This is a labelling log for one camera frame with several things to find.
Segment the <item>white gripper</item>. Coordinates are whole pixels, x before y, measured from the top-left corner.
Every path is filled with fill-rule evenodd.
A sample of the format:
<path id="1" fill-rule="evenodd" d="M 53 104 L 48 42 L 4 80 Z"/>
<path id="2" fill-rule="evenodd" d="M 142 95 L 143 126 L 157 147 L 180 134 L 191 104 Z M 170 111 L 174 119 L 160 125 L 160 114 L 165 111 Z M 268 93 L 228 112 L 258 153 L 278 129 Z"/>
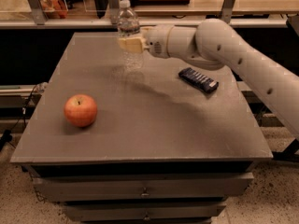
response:
<path id="1" fill-rule="evenodd" d="M 158 58 L 169 58 L 168 54 L 168 38 L 172 25 L 157 25 L 157 26 L 142 26 L 140 31 L 145 33 L 142 36 L 128 36 L 120 37 L 118 43 L 120 48 L 131 53 L 142 53 L 144 50 L 149 49 L 149 53 Z"/>

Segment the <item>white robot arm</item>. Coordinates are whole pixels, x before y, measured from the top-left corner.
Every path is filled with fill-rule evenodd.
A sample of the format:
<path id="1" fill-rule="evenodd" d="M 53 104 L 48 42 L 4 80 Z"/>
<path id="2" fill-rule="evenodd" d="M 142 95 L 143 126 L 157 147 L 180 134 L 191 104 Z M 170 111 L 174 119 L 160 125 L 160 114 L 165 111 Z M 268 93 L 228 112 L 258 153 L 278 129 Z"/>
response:
<path id="1" fill-rule="evenodd" d="M 147 26 L 135 35 L 121 36 L 119 45 L 128 52 L 146 50 L 154 57 L 178 58 L 206 70 L 228 66 L 299 139 L 299 76 L 254 49 L 226 22 Z"/>

